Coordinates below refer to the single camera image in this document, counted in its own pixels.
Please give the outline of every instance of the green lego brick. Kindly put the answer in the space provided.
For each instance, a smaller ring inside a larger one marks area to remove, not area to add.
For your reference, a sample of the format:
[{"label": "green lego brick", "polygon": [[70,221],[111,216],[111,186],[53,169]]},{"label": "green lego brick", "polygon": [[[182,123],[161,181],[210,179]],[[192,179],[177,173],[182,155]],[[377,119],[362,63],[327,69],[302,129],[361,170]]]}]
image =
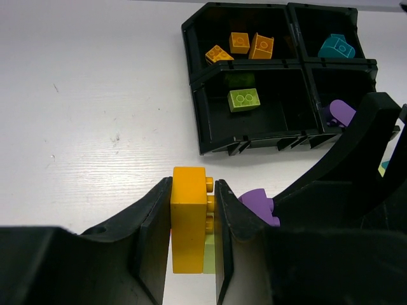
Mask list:
[{"label": "green lego brick", "polygon": [[229,89],[253,88],[256,86],[253,73],[226,73],[224,83]]},{"label": "green lego brick", "polygon": [[256,89],[232,90],[228,94],[231,112],[252,110],[260,106]]},{"label": "green lego brick", "polygon": [[208,234],[205,237],[205,252],[203,255],[203,273],[215,274],[215,235]]}]

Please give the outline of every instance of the purple lego brick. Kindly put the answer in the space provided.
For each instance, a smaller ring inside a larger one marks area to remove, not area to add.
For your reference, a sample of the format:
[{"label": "purple lego brick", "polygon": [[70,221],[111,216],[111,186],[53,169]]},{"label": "purple lego brick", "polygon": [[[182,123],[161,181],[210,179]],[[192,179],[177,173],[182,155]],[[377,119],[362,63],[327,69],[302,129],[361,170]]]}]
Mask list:
[{"label": "purple lego brick", "polygon": [[343,100],[333,100],[324,109],[328,126],[339,125],[340,127],[348,127],[353,119],[356,111],[346,104]]},{"label": "purple lego brick", "polygon": [[272,214],[274,209],[273,199],[267,198],[264,189],[253,189],[248,191],[241,195],[239,200],[267,224],[274,227],[280,226],[280,219],[274,217]]}]

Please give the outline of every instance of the table surface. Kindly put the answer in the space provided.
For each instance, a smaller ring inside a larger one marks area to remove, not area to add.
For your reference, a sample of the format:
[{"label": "table surface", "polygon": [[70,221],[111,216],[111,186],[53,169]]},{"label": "table surface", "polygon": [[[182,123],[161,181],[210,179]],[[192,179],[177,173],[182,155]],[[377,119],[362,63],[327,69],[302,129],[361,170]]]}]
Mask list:
[{"label": "table surface", "polygon": [[[201,6],[0,3],[0,224],[81,233],[174,166],[204,166],[237,194],[264,187],[274,196],[327,152],[198,155],[181,24]],[[378,61],[377,90],[406,103],[407,16],[361,11],[358,24],[366,57]],[[171,269],[164,304],[215,304],[214,275]]]}]

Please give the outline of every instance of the yellow-green block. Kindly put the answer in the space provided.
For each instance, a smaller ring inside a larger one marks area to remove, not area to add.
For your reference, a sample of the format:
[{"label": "yellow-green block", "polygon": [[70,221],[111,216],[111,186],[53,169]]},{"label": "yellow-green block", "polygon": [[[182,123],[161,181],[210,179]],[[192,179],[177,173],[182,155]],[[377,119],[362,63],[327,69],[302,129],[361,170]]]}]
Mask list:
[{"label": "yellow-green block", "polygon": [[256,89],[229,91],[228,101],[231,112],[252,110],[260,106],[260,99]]},{"label": "yellow-green block", "polygon": [[205,237],[205,253],[203,255],[203,273],[215,274],[215,235]]}]

